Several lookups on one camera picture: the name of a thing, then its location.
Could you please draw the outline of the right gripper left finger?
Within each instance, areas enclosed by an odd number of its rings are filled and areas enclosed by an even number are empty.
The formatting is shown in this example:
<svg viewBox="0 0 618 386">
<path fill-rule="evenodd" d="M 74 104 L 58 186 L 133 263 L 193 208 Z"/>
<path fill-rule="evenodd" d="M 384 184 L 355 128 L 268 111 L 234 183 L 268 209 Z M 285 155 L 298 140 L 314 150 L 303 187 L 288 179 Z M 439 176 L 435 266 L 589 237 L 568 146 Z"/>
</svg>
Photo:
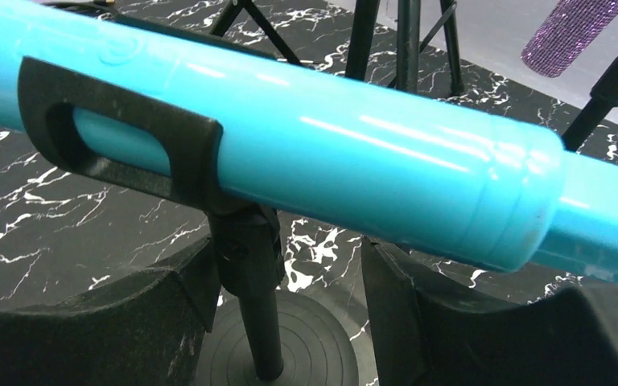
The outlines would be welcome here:
<svg viewBox="0 0 618 386">
<path fill-rule="evenodd" d="M 201 240 L 54 306 L 0 310 L 0 385 L 192 385 L 219 293 Z"/>
</svg>

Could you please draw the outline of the black round-base mic stand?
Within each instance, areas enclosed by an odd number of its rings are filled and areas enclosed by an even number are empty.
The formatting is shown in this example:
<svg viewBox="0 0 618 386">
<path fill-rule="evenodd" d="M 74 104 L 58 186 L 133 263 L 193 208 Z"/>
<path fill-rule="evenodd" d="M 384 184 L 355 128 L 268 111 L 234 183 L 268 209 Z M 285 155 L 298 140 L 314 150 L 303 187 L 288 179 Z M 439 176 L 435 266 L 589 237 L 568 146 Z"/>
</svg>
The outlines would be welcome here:
<svg viewBox="0 0 618 386">
<path fill-rule="evenodd" d="M 565 148 L 569 151 L 576 151 L 610 111 L 618 107 L 618 56 L 592 87 L 590 97 L 561 136 Z"/>
<path fill-rule="evenodd" d="M 233 299 L 203 341 L 195 384 L 358 384 L 340 322 L 317 301 L 279 289 L 286 270 L 276 211 L 221 190 L 218 121 L 32 57 L 20 64 L 17 92 L 26 133 L 50 163 L 207 215 L 219 280 Z M 118 150 L 92 150 L 80 135 L 81 110 L 94 114 L 93 128 L 128 125 L 154 138 L 169 174 L 123 161 Z"/>
</svg>

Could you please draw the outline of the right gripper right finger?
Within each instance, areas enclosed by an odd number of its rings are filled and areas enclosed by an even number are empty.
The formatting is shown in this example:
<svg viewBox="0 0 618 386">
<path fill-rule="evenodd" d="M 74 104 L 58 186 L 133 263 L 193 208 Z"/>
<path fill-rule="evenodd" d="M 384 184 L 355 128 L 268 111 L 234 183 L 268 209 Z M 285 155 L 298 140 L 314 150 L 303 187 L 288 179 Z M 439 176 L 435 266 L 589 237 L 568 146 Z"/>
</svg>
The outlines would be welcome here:
<svg viewBox="0 0 618 386">
<path fill-rule="evenodd" d="M 618 385 L 618 284 L 518 305 L 383 241 L 363 239 L 361 264 L 383 385 Z"/>
</svg>

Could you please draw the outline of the purple glitter microphone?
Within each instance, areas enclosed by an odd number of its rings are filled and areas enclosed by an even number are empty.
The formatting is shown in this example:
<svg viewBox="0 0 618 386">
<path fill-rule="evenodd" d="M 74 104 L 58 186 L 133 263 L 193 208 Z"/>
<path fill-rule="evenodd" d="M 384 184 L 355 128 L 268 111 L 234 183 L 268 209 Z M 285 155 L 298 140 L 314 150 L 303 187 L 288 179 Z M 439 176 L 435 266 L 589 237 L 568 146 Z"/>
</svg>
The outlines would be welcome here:
<svg viewBox="0 0 618 386">
<path fill-rule="evenodd" d="M 562 0 L 521 51 L 540 76 L 561 76 L 618 16 L 618 0 Z"/>
</svg>

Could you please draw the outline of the blue toy microphone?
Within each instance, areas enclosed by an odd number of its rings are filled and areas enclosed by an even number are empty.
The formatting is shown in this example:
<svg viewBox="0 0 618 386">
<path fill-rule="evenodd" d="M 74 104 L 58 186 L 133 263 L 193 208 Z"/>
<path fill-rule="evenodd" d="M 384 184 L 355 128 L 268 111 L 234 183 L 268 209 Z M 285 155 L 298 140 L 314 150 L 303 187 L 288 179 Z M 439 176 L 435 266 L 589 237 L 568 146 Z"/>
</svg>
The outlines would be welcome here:
<svg viewBox="0 0 618 386">
<path fill-rule="evenodd" d="M 32 1 L 0 1 L 0 126 L 26 133 L 23 58 L 210 117 L 229 196 L 485 270 L 529 261 L 618 281 L 618 166 L 553 131 Z M 80 135 L 168 175 L 128 125 Z"/>
</svg>

